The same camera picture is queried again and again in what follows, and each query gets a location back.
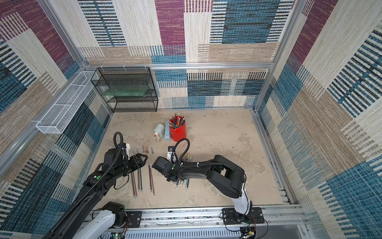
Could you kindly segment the black striped pencil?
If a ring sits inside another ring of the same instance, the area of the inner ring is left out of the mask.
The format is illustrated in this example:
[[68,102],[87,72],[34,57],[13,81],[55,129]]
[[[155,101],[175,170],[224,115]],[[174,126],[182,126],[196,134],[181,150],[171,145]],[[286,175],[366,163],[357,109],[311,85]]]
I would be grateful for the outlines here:
[[136,191],[135,191],[135,183],[134,183],[134,173],[130,173],[130,181],[131,181],[131,187],[133,192],[133,198],[136,199]]
[[141,193],[141,180],[140,180],[140,168],[137,170],[137,188],[138,188],[138,193]]

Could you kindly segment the red striped pencil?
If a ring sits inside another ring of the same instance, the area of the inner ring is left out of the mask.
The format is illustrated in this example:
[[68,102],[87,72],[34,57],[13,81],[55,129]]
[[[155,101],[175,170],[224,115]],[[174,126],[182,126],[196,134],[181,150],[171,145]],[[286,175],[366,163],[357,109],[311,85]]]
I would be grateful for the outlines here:
[[137,185],[136,185],[135,173],[134,173],[134,183],[135,183],[136,199],[138,199],[138,192],[137,192]]

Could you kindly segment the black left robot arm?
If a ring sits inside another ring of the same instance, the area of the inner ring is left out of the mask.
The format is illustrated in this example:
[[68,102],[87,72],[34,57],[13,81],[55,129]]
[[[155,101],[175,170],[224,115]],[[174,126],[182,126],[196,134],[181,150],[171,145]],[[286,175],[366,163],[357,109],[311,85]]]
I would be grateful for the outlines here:
[[142,168],[147,159],[148,156],[141,153],[129,157],[127,151],[118,147],[108,150],[104,162],[87,177],[76,199],[44,238],[71,239],[117,179]]

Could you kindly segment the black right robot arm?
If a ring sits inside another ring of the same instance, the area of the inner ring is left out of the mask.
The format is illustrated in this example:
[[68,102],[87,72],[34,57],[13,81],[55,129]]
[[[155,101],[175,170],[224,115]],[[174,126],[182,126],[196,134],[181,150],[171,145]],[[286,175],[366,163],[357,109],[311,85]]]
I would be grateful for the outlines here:
[[160,172],[167,181],[177,182],[187,179],[206,179],[222,194],[232,199],[235,211],[240,215],[248,215],[252,202],[246,190],[246,174],[244,169],[216,155],[214,159],[203,162],[170,162],[158,157],[152,168]]

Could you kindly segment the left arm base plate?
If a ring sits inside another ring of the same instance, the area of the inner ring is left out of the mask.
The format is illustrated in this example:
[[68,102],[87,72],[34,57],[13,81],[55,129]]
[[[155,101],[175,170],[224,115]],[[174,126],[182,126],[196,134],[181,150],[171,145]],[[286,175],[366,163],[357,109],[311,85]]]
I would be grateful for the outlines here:
[[142,211],[125,211],[124,229],[139,228],[141,224]]

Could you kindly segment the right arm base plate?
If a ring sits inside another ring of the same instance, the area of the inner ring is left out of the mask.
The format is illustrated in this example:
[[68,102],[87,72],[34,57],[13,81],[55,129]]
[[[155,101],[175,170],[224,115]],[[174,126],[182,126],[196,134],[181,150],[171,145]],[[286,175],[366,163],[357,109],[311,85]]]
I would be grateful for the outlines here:
[[234,208],[223,208],[220,217],[225,225],[234,224],[263,224],[265,219],[260,207],[251,207],[247,215],[242,215]]

